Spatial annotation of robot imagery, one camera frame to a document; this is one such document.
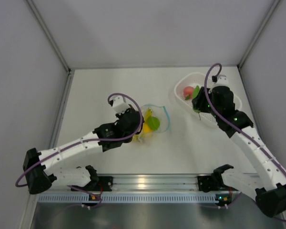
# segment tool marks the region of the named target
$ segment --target gray floor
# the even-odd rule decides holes
[[[99,208],[38,204],[31,229],[285,229],[242,196],[228,210],[197,204],[103,204]]]

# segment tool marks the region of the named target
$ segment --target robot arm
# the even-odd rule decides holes
[[[282,166],[280,169],[277,167],[278,161],[261,140],[249,117],[244,112],[235,109],[234,94],[228,87],[226,76],[213,76],[212,81],[214,85],[207,88],[208,97],[221,117],[210,107],[204,87],[200,88],[197,97],[192,100],[193,109],[211,113],[215,117],[218,127],[240,147],[259,177],[245,175],[231,165],[224,165],[214,170],[211,179],[206,179],[201,183],[201,190],[207,192],[227,186],[234,187],[255,200],[261,211],[269,217],[285,211],[286,170]],[[222,117],[243,133],[236,131],[223,121]]]
[[[132,137],[127,136],[133,134],[140,124],[139,112],[127,104],[124,97],[114,97],[109,104],[117,113],[116,122],[103,124],[65,145],[39,152],[34,148],[27,152],[24,171],[41,162],[25,175],[30,194],[38,194],[55,186],[79,186],[82,190],[95,187],[99,181],[96,170],[92,166],[77,167],[74,165],[75,159],[102,153],[131,142]]]

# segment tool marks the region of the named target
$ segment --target green leaf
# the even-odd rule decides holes
[[[185,100],[189,100],[190,98],[191,98],[191,95],[188,94],[188,95],[186,96]]]
[[[199,91],[200,91],[199,86],[196,86],[195,89],[194,89],[194,91],[193,91],[193,99],[198,96]]]

